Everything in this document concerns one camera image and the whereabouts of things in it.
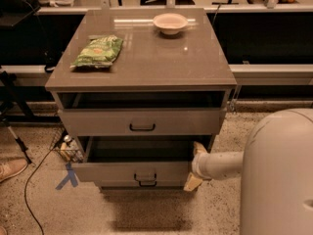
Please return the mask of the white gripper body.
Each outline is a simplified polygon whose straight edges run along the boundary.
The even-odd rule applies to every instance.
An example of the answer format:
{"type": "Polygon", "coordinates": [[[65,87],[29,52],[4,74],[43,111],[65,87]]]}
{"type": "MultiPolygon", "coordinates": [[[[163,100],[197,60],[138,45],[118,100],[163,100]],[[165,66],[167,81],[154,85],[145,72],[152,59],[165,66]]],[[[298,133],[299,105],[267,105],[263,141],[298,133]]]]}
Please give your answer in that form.
{"type": "Polygon", "coordinates": [[[192,173],[198,178],[211,179],[211,154],[197,153],[192,161],[192,173]]]}

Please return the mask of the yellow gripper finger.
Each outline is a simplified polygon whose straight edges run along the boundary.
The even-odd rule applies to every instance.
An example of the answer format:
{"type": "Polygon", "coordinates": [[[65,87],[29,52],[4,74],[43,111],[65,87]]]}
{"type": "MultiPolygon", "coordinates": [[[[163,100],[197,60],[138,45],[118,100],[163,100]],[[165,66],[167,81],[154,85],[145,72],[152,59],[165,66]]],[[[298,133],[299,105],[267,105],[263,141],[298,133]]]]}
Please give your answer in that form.
{"type": "Polygon", "coordinates": [[[197,189],[202,184],[202,179],[196,177],[193,173],[189,173],[187,181],[184,185],[184,190],[186,192],[192,192],[197,189]]]}
{"type": "Polygon", "coordinates": [[[197,155],[197,154],[200,154],[200,153],[207,153],[206,148],[204,147],[204,145],[202,143],[194,142],[193,154],[197,155]]]}

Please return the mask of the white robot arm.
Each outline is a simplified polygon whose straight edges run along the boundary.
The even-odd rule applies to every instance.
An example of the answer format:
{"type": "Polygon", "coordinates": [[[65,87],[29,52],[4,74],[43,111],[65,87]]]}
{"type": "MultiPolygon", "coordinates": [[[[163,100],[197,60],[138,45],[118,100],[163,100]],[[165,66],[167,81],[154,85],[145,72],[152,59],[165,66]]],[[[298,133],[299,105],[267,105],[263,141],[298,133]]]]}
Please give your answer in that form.
{"type": "Polygon", "coordinates": [[[313,110],[265,117],[242,152],[209,153],[196,142],[184,189],[236,176],[241,235],[313,235],[313,110]]]}

